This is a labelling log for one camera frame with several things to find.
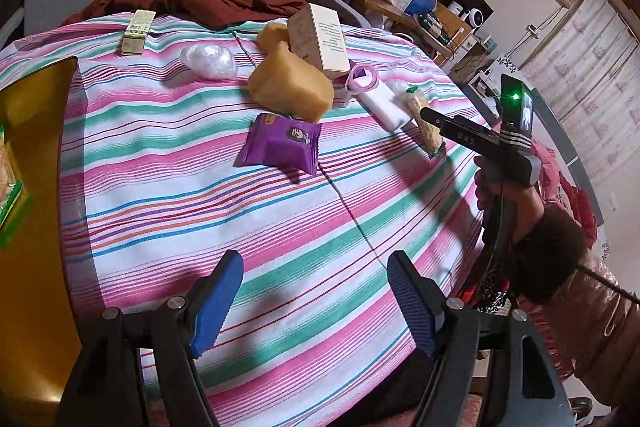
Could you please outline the right forearm dark sleeve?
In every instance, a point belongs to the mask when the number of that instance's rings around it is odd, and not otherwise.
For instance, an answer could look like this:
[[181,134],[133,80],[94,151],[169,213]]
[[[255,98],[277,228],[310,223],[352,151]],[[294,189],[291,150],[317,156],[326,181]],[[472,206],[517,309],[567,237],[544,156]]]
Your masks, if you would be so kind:
[[588,251],[582,229],[555,205],[512,247],[510,279],[541,306],[564,361],[602,404],[639,401],[639,305]]

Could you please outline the right hand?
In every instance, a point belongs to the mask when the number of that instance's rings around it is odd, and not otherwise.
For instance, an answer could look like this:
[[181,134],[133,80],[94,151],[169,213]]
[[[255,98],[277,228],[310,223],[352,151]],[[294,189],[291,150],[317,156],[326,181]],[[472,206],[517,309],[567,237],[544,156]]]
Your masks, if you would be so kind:
[[538,225],[544,217],[544,203],[535,187],[524,187],[511,181],[489,182],[486,176],[489,162],[480,156],[474,158],[477,208],[487,210],[492,200],[500,196],[515,209],[512,242],[518,243]]

